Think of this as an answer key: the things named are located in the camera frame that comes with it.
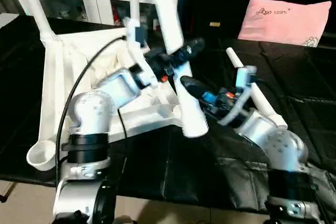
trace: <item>floor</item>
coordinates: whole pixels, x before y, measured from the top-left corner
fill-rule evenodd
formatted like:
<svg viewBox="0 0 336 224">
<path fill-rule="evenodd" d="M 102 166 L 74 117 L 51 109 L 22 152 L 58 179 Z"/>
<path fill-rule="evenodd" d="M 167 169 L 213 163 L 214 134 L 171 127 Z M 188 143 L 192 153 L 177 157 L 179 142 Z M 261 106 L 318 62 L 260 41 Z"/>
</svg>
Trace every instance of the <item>floor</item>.
<svg viewBox="0 0 336 224">
<path fill-rule="evenodd" d="M 8 182 L 0 180 L 0 193 Z M 48 224 L 52 220 L 55 189 L 16 184 L 8 201 L 0 203 L 0 224 Z M 139 224 L 262 224 L 268 216 L 117 197 L 116 217 L 128 215 Z"/>
</svg>

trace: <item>glass cabinet door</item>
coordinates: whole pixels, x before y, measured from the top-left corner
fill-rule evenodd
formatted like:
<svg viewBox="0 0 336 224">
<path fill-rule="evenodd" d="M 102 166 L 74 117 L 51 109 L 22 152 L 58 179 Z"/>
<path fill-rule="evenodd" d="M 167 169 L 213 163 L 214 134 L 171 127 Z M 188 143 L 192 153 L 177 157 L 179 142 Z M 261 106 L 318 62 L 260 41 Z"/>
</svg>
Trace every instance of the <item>glass cabinet door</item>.
<svg viewBox="0 0 336 224">
<path fill-rule="evenodd" d="M 130 2 L 110 0 L 113 22 L 116 26 L 125 26 L 124 19 L 130 17 Z M 160 30 L 154 4 L 140 3 L 140 25 L 146 30 Z"/>
<path fill-rule="evenodd" d="M 40 0 L 47 17 L 88 22 L 83 0 Z"/>
</svg>

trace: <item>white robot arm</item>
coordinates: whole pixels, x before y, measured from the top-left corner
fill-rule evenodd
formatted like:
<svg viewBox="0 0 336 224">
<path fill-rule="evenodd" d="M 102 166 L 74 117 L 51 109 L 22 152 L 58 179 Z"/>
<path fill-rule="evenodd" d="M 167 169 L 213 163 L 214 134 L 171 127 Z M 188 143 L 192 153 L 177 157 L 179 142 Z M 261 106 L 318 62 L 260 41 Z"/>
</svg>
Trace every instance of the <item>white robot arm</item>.
<svg viewBox="0 0 336 224">
<path fill-rule="evenodd" d="M 266 207 L 271 217 L 269 223 L 321 223 L 320 210 L 325 214 L 325 209 L 305 165 L 308 149 L 304 142 L 295 133 L 278 127 L 258 110 L 248 112 L 242 105 L 236 108 L 244 93 L 241 88 L 248 90 L 254 83 L 254 73 L 250 70 L 249 67 L 238 70 L 236 94 L 226 89 L 214 94 L 201 82 L 186 76 L 181 78 L 181 82 L 192 96 L 198 98 L 210 118 L 221 125 L 226 125 L 224 121 L 228 122 L 238 135 L 259 146 L 268 157 L 270 193 Z M 227 120 L 233 110 L 237 113 Z"/>
</svg>

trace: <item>white plastic handle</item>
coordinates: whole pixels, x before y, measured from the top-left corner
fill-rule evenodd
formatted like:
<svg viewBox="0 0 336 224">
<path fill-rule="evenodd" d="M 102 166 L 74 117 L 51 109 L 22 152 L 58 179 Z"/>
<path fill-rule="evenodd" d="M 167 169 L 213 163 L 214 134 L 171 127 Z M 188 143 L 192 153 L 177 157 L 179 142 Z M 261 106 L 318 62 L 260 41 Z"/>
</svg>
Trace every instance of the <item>white plastic handle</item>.
<svg viewBox="0 0 336 224">
<path fill-rule="evenodd" d="M 190 138 L 199 137 L 207 133 L 209 128 L 198 100 L 191 96 L 181 84 L 182 76 L 192 77 L 189 62 L 174 70 L 174 83 L 181 106 L 183 135 Z"/>
</svg>

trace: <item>pink pillow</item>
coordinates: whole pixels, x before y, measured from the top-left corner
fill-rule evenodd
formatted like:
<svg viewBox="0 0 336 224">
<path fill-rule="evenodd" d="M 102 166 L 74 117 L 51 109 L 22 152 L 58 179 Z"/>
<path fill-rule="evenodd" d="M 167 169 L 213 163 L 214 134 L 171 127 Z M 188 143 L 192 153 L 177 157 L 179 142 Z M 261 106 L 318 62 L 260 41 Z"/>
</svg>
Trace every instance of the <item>pink pillow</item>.
<svg viewBox="0 0 336 224">
<path fill-rule="evenodd" d="M 328 20 L 331 1 L 299 5 L 250 0 L 238 39 L 316 47 Z"/>
</svg>

